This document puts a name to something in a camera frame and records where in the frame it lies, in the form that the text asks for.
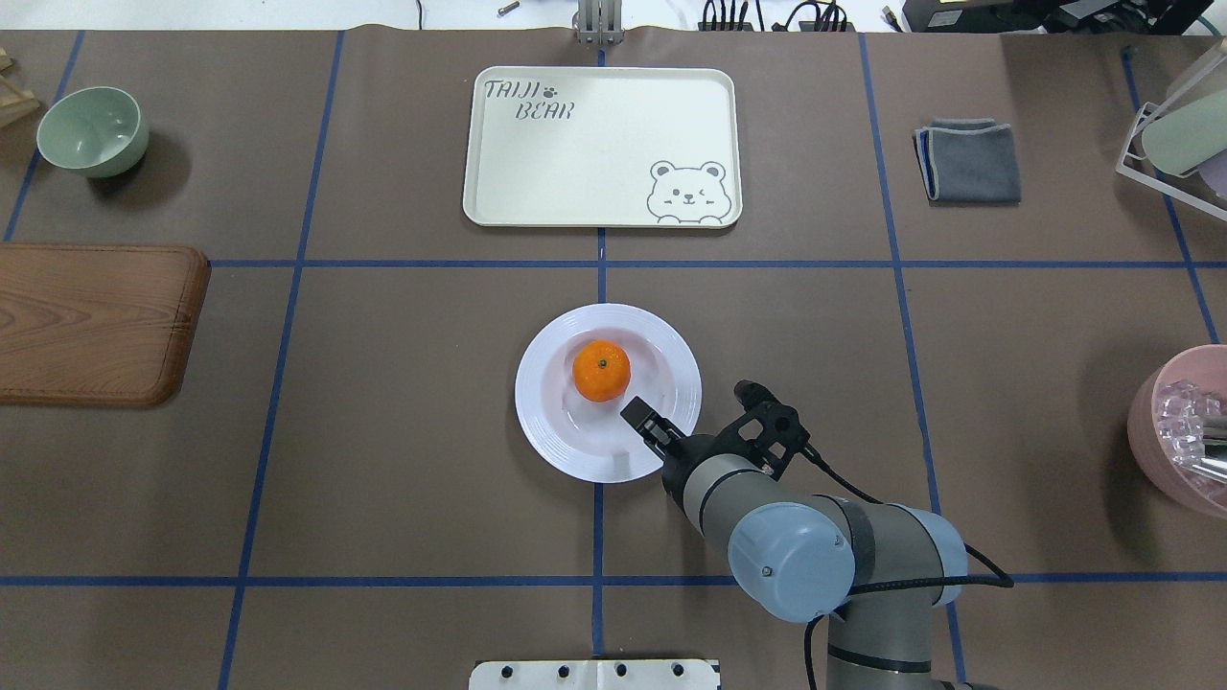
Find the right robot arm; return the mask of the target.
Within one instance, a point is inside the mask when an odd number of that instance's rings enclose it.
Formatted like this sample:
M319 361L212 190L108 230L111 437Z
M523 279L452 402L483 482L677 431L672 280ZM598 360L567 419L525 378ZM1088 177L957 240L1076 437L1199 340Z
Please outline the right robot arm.
M750 381L744 415L683 435L632 398L626 424L663 462L663 487L741 589L787 622L828 624L828 689L942 689L930 611L960 597L968 554L942 516L898 503L794 494L779 483L814 447L798 411Z

